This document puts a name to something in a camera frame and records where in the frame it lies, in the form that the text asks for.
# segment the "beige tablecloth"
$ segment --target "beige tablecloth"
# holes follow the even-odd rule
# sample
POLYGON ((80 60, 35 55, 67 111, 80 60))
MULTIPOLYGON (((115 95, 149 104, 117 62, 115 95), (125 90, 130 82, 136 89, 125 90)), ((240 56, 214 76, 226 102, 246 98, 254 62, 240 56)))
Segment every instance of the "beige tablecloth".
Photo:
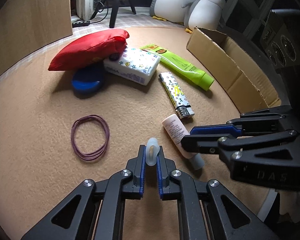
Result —
MULTIPOLYGON (((127 28, 128 45, 156 43, 204 69, 186 50, 189 34, 181 28, 127 28)), ((174 108, 158 80, 159 65, 148 84, 142 86, 107 74, 104 87, 93 97, 77 98, 71 89, 71 72, 49 72, 52 58, 70 41, 37 53, 30 62, 0 82, 0 225, 12 239, 20 239, 35 223, 86 178, 109 178, 137 156, 140 144, 156 137, 165 156, 194 178, 215 178, 257 213, 268 189, 232 181, 217 155, 203 155, 202 172, 193 173, 161 122, 174 108), (86 163, 74 154, 70 143, 73 122, 88 114, 103 116, 110 127, 106 154, 86 163)), ((195 125, 224 123, 239 112, 218 82, 210 91, 194 87, 176 77, 195 112, 195 125)), ((104 140, 103 131, 93 123, 79 127, 76 141, 82 151, 95 150, 104 140)), ((123 239, 178 239, 175 201, 159 199, 156 176, 147 171, 144 198, 127 201, 123 239)))

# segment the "penguin foot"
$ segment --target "penguin foot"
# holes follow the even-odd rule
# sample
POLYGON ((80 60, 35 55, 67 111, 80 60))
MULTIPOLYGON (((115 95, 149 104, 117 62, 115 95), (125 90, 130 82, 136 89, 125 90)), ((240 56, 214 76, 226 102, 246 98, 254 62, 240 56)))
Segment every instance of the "penguin foot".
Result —
POLYGON ((192 31, 190 30, 190 29, 188 29, 188 28, 186 28, 186 33, 192 33, 192 31))
POLYGON ((153 16, 152 19, 159 20, 159 21, 164 21, 164 22, 167 21, 166 19, 163 19, 163 18, 160 18, 160 17, 157 17, 157 16, 153 16))

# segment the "red pouch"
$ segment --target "red pouch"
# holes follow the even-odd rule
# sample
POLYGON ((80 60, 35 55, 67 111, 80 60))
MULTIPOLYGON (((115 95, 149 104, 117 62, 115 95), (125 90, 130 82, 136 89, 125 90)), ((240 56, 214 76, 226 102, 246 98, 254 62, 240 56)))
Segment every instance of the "red pouch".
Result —
POLYGON ((51 61, 48 70, 65 71, 84 68, 93 62, 104 60, 114 53, 122 53, 129 33, 111 29, 91 33, 65 46, 51 61))

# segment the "silver screw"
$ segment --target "silver screw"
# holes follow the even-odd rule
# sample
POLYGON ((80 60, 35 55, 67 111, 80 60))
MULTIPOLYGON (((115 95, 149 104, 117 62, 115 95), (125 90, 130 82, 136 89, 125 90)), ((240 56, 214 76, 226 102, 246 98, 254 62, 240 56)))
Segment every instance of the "silver screw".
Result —
POLYGON ((219 142, 224 142, 224 141, 227 140, 227 139, 228 139, 228 137, 223 136, 223 137, 220 137, 220 138, 218 139, 218 141, 219 141, 219 142))
POLYGON ((216 179, 211 179, 209 180, 209 184, 211 187, 218 187, 220 183, 216 179))
POLYGON ((174 171, 171 171, 171 174, 172 174, 172 176, 179 177, 181 175, 181 171, 174 170, 174 171))
POLYGON ((92 180, 92 179, 85 179, 85 180, 83 181, 83 185, 84 185, 85 187, 90 187, 92 184, 93 184, 93 180, 92 180))
POLYGON ((125 176, 125 177, 126 177, 126 176, 129 176, 130 174, 131 174, 131 171, 129 171, 129 170, 122 170, 122 171, 121 171, 121 175, 122 175, 122 176, 125 176))
POLYGON ((238 160, 242 157, 242 152, 234 152, 232 154, 232 158, 234 158, 235 160, 238 160))

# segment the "checkered cloth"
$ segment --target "checkered cloth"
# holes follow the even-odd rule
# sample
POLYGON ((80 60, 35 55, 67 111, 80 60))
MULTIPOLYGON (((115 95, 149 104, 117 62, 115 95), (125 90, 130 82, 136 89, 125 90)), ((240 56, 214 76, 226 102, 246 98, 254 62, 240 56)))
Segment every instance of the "checkered cloth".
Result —
MULTIPOLYGON (((65 37, 61 40, 55 41, 51 44, 48 44, 46 46, 44 46, 41 49, 38 49, 37 51, 29 54, 28 56, 24 57, 23 59, 21 59, 20 61, 18 61, 17 63, 15 63, 11 68, 9 68, 6 72, 4 72, 1 76, 0 76, 0 82, 5 79, 8 75, 10 75, 11 72, 13 72, 14 70, 16 70, 18 67, 24 65, 25 63, 29 62, 32 60, 33 57, 37 57, 41 54, 44 54, 47 50, 59 46, 61 44, 63 44, 66 41, 70 41, 70 40, 75 40, 78 39, 84 35, 90 34, 90 33, 94 33, 94 32, 98 32, 101 30, 107 30, 109 29, 109 18, 103 20, 100 23, 97 24, 91 24, 89 26, 85 26, 85 27, 77 27, 73 29, 73 35, 69 36, 69 37, 65 37)), ((140 15, 131 15, 131 16, 118 16, 116 23, 115 23, 115 28, 129 28, 129 27, 176 27, 176 28, 184 28, 183 25, 179 25, 179 24, 175 24, 172 22, 164 22, 164 21, 158 21, 158 20, 154 20, 152 19, 152 17, 144 15, 144 14, 140 14, 140 15)))

